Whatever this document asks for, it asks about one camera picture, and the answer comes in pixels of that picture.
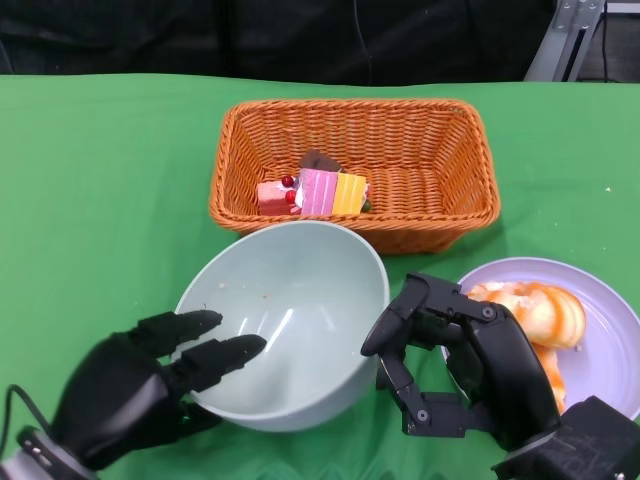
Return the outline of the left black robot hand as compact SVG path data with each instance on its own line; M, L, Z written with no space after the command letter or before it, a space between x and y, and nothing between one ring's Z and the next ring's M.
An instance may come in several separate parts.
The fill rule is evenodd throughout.
M217 327L221 314L166 312L110 335L68 380L50 437L84 467L99 471L124 455L210 430L219 416L186 401L242 369L265 348L256 334L208 340L166 365L160 358Z

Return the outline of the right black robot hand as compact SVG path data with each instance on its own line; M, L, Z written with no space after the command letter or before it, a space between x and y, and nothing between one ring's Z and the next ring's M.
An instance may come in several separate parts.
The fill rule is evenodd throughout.
M459 394L424 392L404 360L409 346L444 347ZM458 284L406 276L366 337L361 353L379 360L377 388L387 388L411 436L491 434L508 452L555 431L560 414L529 340L510 311L465 296Z

